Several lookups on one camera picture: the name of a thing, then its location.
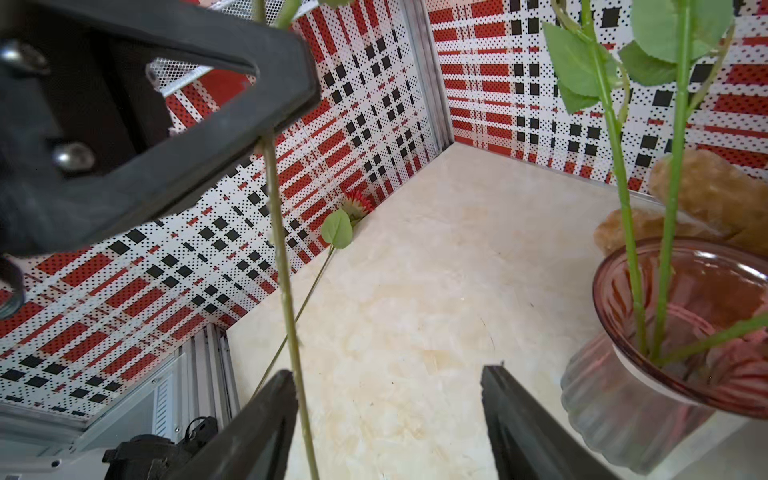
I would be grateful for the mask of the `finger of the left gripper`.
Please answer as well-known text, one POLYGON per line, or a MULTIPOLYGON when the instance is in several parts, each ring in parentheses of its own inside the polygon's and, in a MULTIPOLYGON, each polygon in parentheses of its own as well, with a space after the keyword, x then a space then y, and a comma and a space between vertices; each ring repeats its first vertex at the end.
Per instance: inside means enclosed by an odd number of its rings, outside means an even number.
POLYGON ((1 48, 1 250, 77 250, 192 206, 314 109, 321 85, 266 77, 172 134, 146 77, 172 1, 5 1, 1 48))

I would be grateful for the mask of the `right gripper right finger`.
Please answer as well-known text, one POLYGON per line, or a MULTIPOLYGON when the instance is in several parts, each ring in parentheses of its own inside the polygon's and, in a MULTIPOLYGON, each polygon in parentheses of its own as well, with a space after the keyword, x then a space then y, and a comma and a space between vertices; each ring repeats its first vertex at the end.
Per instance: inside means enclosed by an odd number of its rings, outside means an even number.
POLYGON ((481 375, 488 438, 500 479, 613 479, 501 365, 481 375))

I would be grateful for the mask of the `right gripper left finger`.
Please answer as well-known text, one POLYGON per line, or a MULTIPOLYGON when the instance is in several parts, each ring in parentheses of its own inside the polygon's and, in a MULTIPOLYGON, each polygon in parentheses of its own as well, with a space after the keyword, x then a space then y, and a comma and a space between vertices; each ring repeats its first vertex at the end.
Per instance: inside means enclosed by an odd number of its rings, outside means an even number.
POLYGON ((172 479, 275 479, 287 471, 297 423, 293 374, 278 371, 172 479))

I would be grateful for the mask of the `pink glass vase with ribbon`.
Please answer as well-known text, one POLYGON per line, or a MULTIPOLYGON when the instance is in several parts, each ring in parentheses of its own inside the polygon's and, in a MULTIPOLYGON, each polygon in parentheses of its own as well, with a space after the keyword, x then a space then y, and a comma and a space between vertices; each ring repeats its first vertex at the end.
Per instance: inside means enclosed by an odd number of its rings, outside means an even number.
POLYGON ((608 255, 593 280, 600 334, 569 361, 561 402, 608 463, 670 479, 767 417, 767 260, 677 239, 660 278, 658 239, 608 255))

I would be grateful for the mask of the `small yellow daisy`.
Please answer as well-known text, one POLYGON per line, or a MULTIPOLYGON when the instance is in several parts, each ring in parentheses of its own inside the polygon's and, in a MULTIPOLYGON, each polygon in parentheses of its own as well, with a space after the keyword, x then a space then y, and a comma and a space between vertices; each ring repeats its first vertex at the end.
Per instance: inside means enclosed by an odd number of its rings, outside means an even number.
POLYGON ((281 198, 279 191, 279 178, 277 170, 277 157, 275 153, 275 133, 268 130, 261 135, 261 150, 264 159, 266 181, 268 187, 272 244, 275 248, 276 269, 278 272, 281 306, 283 311, 286 345, 289 352, 290 363, 296 385, 298 400, 298 415, 301 424, 302 438, 306 453, 306 460, 311 479, 320 478, 313 444, 313 436, 310 425, 308 403, 302 372, 300 345, 296 330, 293 295, 290 283, 290 265, 286 252, 283 220, 281 216, 281 198))

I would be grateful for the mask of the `red daisy flower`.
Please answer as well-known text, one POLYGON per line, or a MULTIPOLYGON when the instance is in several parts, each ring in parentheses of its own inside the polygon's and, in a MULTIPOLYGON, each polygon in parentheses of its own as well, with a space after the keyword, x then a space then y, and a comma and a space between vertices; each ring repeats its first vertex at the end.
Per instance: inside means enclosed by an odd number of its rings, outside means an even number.
POLYGON ((300 320, 334 253, 337 250, 347 248, 352 243, 355 227, 373 210, 373 204, 362 194, 361 190, 352 190, 345 192, 339 206, 325 217, 320 234, 321 239, 329 245, 328 254, 295 315, 295 323, 300 320))

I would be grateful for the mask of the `white rose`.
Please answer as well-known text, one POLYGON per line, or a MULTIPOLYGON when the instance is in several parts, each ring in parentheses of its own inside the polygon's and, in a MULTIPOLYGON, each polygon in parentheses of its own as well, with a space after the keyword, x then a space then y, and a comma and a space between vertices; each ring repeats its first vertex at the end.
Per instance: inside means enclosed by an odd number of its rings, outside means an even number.
POLYGON ((706 352, 714 347, 742 338, 758 330, 767 328, 767 314, 762 313, 747 320, 741 320, 726 330, 720 331, 693 344, 672 351, 667 356, 656 360, 655 364, 663 367, 670 363, 680 362, 688 357, 706 352))

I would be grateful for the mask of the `cream rose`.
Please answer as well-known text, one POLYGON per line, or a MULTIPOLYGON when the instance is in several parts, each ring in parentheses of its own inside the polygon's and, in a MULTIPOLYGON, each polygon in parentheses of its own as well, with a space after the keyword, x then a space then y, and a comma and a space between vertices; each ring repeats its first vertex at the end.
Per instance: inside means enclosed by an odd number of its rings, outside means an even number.
POLYGON ((727 56, 735 30, 734 17, 731 1, 635 1, 630 11, 633 39, 619 51, 619 58, 634 82, 648 87, 673 82, 676 86, 659 256, 659 294, 650 347, 650 359, 655 363, 661 360, 668 319, 687 122, 707 95, 727 56))

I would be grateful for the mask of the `pale green rose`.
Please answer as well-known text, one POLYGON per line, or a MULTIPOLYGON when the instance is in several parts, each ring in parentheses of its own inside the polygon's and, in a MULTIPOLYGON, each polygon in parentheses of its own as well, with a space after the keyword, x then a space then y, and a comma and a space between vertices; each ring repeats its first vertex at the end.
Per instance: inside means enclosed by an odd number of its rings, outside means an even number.
POLYGON ((612 158, 613 176, 620 202, 620 225, 629 270, 632 313, 635 322, 635 346, 638 353, 649 353, 645 296, 634 231, 628 178, 622 149, 622 126, 630 100, 629 78, 623 65, 599 41, 589 1, 580 3, 579 19, 567 13, 565 1, 552 1, 555 22, 543 25, 558 88, 569 114, 599 105, 612 158))

